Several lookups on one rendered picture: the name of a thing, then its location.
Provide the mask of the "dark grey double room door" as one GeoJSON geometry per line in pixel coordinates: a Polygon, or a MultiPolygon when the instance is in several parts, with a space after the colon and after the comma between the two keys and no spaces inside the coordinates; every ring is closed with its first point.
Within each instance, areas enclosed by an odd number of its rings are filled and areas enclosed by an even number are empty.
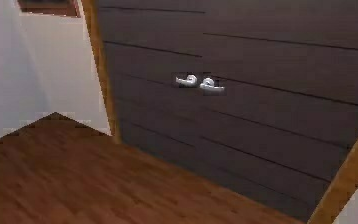
{"type": "Polygon", "coordinates": [[[358,0],[93,5],[125,144],[311,217],[358,139],[358,0]]]}

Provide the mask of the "brown framed wall picture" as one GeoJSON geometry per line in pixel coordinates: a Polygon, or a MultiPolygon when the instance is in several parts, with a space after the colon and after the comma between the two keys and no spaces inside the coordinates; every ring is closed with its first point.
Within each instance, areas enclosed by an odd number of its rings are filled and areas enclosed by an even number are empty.
{"type": "Polygon", "coordinates": [[[80,17],[76,0],[17,0],[26,13],[80,17]]]}

